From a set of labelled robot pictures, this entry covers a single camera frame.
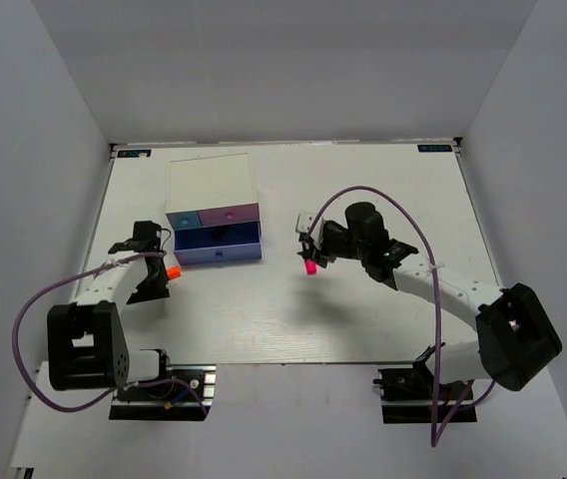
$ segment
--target white board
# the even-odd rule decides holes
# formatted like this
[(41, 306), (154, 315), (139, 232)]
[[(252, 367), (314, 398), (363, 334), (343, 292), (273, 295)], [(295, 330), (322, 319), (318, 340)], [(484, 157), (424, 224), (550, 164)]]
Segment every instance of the white board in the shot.
[[(175, 363), (379, 362), (412, 360), (434, 337), (433, 306), (370, 279), (356, 261), (338, 260), (306, 276), (296, 215), (317, 211), (337, 191), (370, 185), (395, 197), (429, 237), (437, 260), (494, 283), (485, 245), (452, 153), (415, 145), (279, 145), (153, 149), (115, 160), (89, 266), (97, 266), (133, 222), (168, 228), (170, 160), (250, 153), (257, 178), (264, 258), (185, 269), (171, 297), (121, 311), (129, 348), (164, 348)], [(373, 202), (391, 235), (421, 248), (407, 221), (369, 193), (339, 199), (326, 217), (344, 222), (357, 201)], [(476, 336), (446, 315), (444, 340)]]

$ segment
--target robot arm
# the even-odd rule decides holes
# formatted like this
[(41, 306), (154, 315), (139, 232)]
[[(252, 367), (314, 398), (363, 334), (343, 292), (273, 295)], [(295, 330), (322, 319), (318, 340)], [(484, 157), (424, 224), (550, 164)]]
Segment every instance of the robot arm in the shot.
[[(433, 266), (414, 246), (389, 237), (374, 205), (351, 205), (345, 218), (347, 228), (320, 221), (308, 234), (315, 217), (300, 214), (296, 231), (301, 257), (321, 267), (338, 257), (357, 259), (375, 281), (433, 302)], [(476, 341), (442, 349), (442, 384), (489, 377), (518, 391), (561, 352), (561, 341), (530, 287), (517, 283), (500, 289), (445, 267), (437, 270), (443, 309), (477, 332)], [(413, 363), (415, 371), (430, 384), (432, 351), (428, 348)]]
[[(153, 222), (135, 222), (133, 237), (115, 243), (107, 261), (160, 252), (161, 231)], [(71, 303), (53, 306), (47, 319), (53, 388), (121, 388), (166, 375), (164, 351), (129, 351), (119, 313), (126, 304), (168, 297), (167, 283), (161, 257), (140, 257), (97, 275)], [(93, 336), (91, 345), (80, 344), (86, 335)]]

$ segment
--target blue drawer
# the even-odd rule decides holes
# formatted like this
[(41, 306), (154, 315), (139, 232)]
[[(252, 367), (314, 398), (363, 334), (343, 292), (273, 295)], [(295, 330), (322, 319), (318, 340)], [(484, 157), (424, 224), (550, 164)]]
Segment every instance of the blue drawer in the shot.
[(173, 230), (199, 228), (202, 225), (200, 216), (197, 212), (168, 213), (166, 216), (168, 221), (171, 222)]
[(259, 259), (259, 222), (175, 231), (175, 256), (181, 265)]

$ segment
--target sticker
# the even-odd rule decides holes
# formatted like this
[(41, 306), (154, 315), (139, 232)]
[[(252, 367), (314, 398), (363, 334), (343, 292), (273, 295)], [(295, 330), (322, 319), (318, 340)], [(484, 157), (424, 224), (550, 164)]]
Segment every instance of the sticker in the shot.
[(449, 145), (417, 145), (419, 153), (452, 153)]
[(147, 158), (151, 155), (151, 150), (120, 150), (117, 158)]

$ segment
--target gray wall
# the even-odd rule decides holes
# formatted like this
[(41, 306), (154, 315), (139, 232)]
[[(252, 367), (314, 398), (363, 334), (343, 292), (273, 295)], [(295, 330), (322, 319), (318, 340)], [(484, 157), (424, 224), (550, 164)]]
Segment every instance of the gray wall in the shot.
[(464, 135), (535, 0), (34, 0), (110, 142)]
[[(12, 321), (36, 290), (77, 271), (108, 172), (108, 147), (28, 0), (0, 0), (0, 477), (24, 411)], [(46, 310), (22, 334), (30, 366), (44, 357)]]
[(533, 285), (563, 340), (567, 413), (567, 2), (540, 0), (467, 134), (462, 168), (506, 282)]

